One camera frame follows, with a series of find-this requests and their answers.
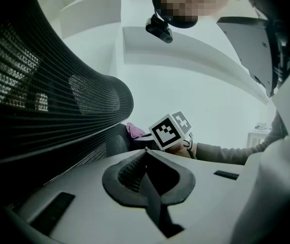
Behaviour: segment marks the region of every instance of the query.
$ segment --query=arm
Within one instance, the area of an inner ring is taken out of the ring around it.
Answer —
[[[219,146],[198,143],[196,158],[198,160],[209,162],[244,165],[250,155],[263,152],[271,143],[278,139],[284,138],[286,135],[287,131],[285,125],[277,112],[272,123],[272,131],[263,143],[258,144],[255,147],[244,149],[227,149]]]

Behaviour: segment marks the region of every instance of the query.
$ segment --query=pink cloth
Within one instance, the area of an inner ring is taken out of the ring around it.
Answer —
[[[127,123],[126,128],[127,132],[132,138],[137,138],[145,135],[145,132],[142,129],[134,126],[132,123]]]

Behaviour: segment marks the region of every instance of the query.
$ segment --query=white wall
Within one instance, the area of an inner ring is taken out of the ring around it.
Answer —
[[[167,113],[181,110],[193,126],[195,142],[246,147],[256,123],[270,123],[275,115],[273,105],[266,107],[243,90],[201,73],[149,65],[126,65],[120,73],[134,97],[127,122],[145,131]]]
[[[122,26],[119,27],[117,32],[117,37],[114,42],[113,52],[112,52],[112,61],[110,66],[109,75],[120,78],[120,74],[124,69],[124,35]]]
[[[120,23],[85,30],[64,39],[83,62],[99,73],[109,74],[112,52]]]
[[[59,13],[63,38],[90,28],[121,22],[122,0],[76,0]]]
[[[55,18],[53,21],[50,22],[51,27],[55,31],[55,33],[62,39],[62,29],[60,26],[59,18]]]

